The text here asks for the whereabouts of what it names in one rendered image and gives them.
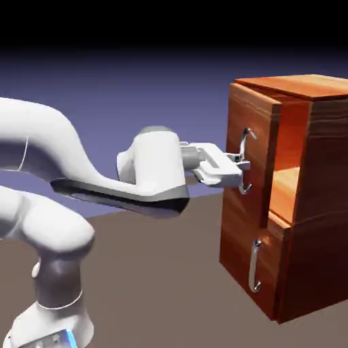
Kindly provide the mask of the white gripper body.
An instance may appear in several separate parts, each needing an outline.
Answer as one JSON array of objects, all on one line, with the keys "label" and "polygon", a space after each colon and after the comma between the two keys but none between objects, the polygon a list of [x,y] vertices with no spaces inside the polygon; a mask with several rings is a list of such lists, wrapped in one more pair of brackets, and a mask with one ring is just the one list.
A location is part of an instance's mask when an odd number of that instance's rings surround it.
[{"label": "white gripper body", "polygon": [[243,172],[213,143],[192,143],[198,150],[199,165],[192,170],[202,184],[214,188],[237,188]]}]

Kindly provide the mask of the wooden cabinet door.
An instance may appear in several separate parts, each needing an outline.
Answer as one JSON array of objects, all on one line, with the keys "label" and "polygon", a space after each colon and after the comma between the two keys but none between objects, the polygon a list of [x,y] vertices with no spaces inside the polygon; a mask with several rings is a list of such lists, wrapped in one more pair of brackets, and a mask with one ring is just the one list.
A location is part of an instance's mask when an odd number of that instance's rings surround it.
[{"label": "wooden cabinet door", "polygon": [[251,168],[243,174],[247,194],[225,189],[224,208],[240,213],[250,224],[266,228],[275,168],[277,135],[282,103],[233,83],[228,100],[226,151],[239,153],[245,139],[245,159]]},{"label": "wooden cabinet door", "polygon": [[[223,204],[220,262],[266,316],[277,321],[291,226],[270,212],[267,227],[257,228]],[[257,293],[248,285],[251,247],[255,239],[262,240],[256,267],[256,279],[261,283]]]}]

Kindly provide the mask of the brown wooden cabinet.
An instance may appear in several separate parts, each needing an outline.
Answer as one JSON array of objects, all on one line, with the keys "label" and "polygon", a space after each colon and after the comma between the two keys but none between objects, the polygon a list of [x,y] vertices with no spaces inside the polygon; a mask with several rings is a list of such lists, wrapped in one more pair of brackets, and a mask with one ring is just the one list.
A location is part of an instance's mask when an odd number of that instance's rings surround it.
[{"label": "brown wooden cabinet", "polygon": [[284,323],[348,299],[348,80],[233,83],[282,103],[268,213],[291,226],[276,321]]}]

